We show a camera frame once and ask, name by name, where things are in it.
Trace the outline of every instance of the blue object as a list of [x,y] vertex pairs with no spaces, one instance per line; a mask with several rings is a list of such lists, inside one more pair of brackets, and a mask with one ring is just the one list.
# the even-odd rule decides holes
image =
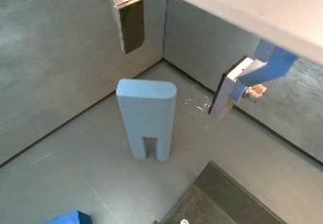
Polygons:
[[148,138],[156,139],[156,158],[169,159],[176,87],[167,81],[121,79],[116,96],[133,158],[148,157]]
[[44,224],[92,224],[92,220],[89,215],[76,210],[44,222]]
[[296,61],[298,56],[290,53],[282,47],[264,40],[260,40],[255,52],[255,59],[265,62],[265,64],[263,67],[255,69],[247,74],[241,74],[241,76],[237,77],[239,82],[245,87],[261,84],[275,78],[283,77]]

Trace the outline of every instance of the scratch mark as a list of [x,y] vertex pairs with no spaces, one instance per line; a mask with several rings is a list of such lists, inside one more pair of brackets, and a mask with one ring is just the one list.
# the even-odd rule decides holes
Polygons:
[[101,205],[104,206],[104,208],[107,209],[107,211],[108,211],[108,212],[111,213],[111,215],[113,216],[116,222],[117,222],[119,224],[121,224],[121,221],[119,220],[117,216],[113,215],[112,211],[111,211],[109,208],[107,207],[107,205],[105,205],[105,203],[104,203],[104,200],[100,198],[100,196],[99,196],[96,190],[93,189],[92,185],[91,185],[89,183],[88,183],[88,185],[89,185],[89,188],[91,188],[92,192],[95,193],[95,195],[96,195],[96,197],[97,197],[97,199],[99,199]]
[[201,112],[204,112],[204,110],[200,107],[196,107],[197,109],[200,109]]
[[32,164],[35,164],[36,162],[39,162],[40,160],[43,160],[45,157],[48,157],[51,155],[51,153],[48,153],[44,157],[41,157],[40,159],[37,159],[36,161],[33,161],[32,163],[31,163],[31,165]]

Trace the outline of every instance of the gray floor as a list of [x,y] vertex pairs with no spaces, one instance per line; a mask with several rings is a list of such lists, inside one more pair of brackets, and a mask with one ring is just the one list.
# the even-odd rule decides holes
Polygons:
[[0,169],[0,222],[41,223],[79,209],[95,224],[151,224],[212,160],[287,223],[322,223],[322,168],[237,111],[215,123],[212,96],[167,63],[143,78],[177,86],[171,159],[131,158],[112,95]]

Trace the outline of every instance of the wall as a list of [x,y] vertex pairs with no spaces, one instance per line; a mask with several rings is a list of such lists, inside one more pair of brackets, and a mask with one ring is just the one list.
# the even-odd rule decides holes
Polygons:
[[[252,58],[260,38],[181,0],[169,0],[165,28],[164,58],[215,91],[233,63]],[[299,59],[283,78],[265,83],[264,98],[237,105],[320,162],[322,82],[323,69]]]
[[0,163],[161,59],[165,6],[124,55],[108,0],[0,0]]

